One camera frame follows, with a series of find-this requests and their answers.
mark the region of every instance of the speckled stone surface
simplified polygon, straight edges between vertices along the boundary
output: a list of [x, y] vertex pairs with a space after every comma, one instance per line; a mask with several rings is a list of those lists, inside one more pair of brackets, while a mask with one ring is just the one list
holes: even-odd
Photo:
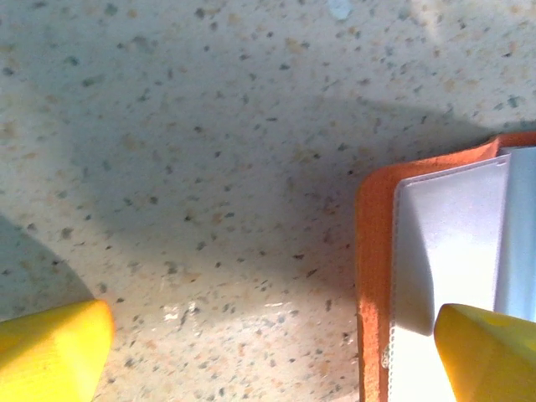
[[0, 6], [0, 319], [107, 300], [95, 400], [354, 402], [360, 180], [533, 126], [534, 2], [328, 3]]

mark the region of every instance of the terrazzo floor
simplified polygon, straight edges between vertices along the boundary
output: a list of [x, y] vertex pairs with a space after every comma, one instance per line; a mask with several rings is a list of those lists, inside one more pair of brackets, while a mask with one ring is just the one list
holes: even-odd
[[107, 300], [98, 402], [357, 401], [354, 192], [533, 128], [535, 23], [529, 0], [3, 0], [0, 320]]

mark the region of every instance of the orange leather case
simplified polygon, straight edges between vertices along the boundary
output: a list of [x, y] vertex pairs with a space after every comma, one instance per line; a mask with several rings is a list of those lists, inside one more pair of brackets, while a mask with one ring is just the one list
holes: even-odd
[[362, 402], [387, 402], [388, 370], [381, 365], [389, 344], [389, 303], [394, 191], [400, 180], [495, 157], [501, 147], [536, 146], [536, 132], [503, 134], [475, 148], [382, 167], [367, 176], [356, 195], [356, 288], [359, 389]]

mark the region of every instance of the yellow plastic object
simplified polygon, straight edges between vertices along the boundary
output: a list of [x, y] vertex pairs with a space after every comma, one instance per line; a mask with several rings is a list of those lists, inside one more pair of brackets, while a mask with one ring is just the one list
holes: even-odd
[[91, 401], [113, 332], [100, 300], [1, 322], [0, 401]]
[[536, 401], [535, 323], [445, 304], [434, 337], [457, 402]]

